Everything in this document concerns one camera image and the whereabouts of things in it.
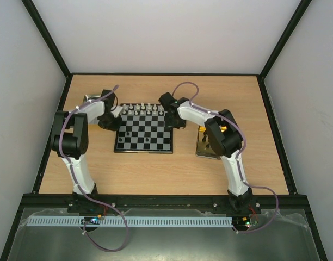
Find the silver gold tin lid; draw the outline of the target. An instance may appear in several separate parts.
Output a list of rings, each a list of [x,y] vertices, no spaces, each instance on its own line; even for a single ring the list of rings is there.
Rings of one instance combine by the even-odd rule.
[[[98,117],[101,116],[104,113],[104,103],[102,101],[99,102],[93,102],[93,100],[96,100],[99,98],[98,95],[95,96],[84,96],[84,101],[92,101],[89,105],[87,105],[83,113],[86,113],[87,120],[89,125],[98,125]]]

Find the black silver chess board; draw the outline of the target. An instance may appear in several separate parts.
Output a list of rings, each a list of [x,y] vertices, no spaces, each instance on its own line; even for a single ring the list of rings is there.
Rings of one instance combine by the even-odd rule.
[[[160,104],[122,103],[121,107],[115,153],[173,153],[173,129],[165,125],[166,111]]]

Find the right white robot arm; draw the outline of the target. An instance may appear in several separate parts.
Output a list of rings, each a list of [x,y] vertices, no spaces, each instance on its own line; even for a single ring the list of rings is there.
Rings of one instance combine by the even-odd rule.
[[[241,213],[249,206],[252,189],[249,187],[242,163],[246,141],[229,110],[215,111],[194,104],[187,98],[175,99],[164,93],[158,100],[166,111],[165,124],[183,128],[187,121],[205,128],[212,151],[223,162],[227,180],[230,208]]]

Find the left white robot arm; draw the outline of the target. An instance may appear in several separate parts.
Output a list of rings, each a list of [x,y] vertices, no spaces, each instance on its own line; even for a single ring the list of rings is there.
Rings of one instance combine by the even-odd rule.
[[[54,115],[51,130],[51,149],[65,163],[73,183],[73,193],[96,202],[96,184],[89,172],[86,152],[89,147],[89,123],[97,120],[97,125],[109,131],[118,131],[122,125],[122,106],[118,105],[115,94],[118,89],[102,90],[99,97],[92,97],[66,111],[59,110]]]

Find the gold tin with black pieces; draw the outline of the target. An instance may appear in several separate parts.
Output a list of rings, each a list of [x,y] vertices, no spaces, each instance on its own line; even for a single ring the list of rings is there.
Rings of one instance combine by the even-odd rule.
[[[220,157],[212,150],[208,141],[206,129],[203,126],[198,127],[198,137],[196,142],[195,154],[198,157],[220,160]]]

